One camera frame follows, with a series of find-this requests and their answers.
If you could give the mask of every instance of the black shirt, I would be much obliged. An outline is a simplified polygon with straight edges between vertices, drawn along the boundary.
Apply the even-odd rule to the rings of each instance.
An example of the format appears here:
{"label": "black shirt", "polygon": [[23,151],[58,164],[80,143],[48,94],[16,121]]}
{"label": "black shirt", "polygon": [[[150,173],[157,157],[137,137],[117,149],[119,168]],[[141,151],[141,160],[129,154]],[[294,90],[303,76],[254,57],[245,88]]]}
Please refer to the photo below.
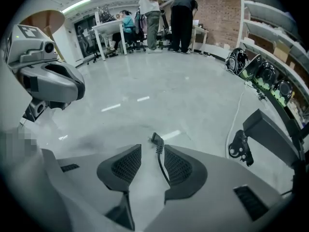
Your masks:
{"label": "black shirt", "polygon": [[197,9],[198,4],[195,0],[175,0],[172,4],[172,7],[173,6],[185,6],[193,11],[194,9]]}

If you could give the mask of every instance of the man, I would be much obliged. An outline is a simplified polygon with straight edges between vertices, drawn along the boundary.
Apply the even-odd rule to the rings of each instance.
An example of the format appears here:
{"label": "man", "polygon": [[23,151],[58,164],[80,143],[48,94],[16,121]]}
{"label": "man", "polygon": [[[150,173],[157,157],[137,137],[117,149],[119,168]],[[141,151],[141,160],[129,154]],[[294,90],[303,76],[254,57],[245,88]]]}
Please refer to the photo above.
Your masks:
{"label": "man", "polygon": [[140,0],[140,14],[147,17],[147,43],[148,53],[162,53],[156,48],[156,36],[159,30],[160,9],[159,3],[163,0]]}
{"label": "man", "polygon": [[181,53],[190,54],[189,45],[192,35],[193,18],[197,13],[197,1],[175,0],[171,6],[171,27],[174,52],[179,52],[179,44],[182,42]]}

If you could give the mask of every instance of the gray pants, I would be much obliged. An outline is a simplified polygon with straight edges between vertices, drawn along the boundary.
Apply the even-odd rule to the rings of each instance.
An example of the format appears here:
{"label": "gray pants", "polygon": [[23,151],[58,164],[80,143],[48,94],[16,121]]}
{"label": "gray pants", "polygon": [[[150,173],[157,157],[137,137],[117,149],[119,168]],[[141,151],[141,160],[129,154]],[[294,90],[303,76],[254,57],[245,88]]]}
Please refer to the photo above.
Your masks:
{"label": "gray pants", "polygon": [[151,50],[156,50],[156,36],[159,31],[160,11],[150,11],[147,16],[147,44]]}

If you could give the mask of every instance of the black pants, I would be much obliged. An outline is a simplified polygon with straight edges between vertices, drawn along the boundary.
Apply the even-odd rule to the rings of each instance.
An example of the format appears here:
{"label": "black pants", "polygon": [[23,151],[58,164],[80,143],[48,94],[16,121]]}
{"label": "black pants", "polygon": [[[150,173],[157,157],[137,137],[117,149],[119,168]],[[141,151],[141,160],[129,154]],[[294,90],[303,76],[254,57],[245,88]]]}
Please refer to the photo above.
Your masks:
{"label": "black pants", "polygon": [[[124,32],[124,36],[125,36],[125,41],[130,43],[132,41],[132,33],[126,33]],[[114,33],[112,35],[112,41],[115,41],[115,50],[118,49],[118,44],[121,41],[121,34],[120,33]]]}
{"label": "black pants", "polygon": [[193,15],[186,6],[173,6],[171,15],[171,27],[174,51],[179,50],[180,40],[182,52],[187,52],[192,34]]}

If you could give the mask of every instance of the white shirt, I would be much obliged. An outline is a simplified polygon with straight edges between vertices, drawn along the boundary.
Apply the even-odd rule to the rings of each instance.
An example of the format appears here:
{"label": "white shirt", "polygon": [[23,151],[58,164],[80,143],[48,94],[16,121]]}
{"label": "white shirt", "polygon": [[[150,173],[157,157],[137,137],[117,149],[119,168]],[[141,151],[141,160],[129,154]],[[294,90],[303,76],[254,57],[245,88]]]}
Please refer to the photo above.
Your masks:
{"label": "white shirt", "polygon": [[140,14],[146,14],[150,11],[160,11],[159,3],[152,0],[140,0]]}

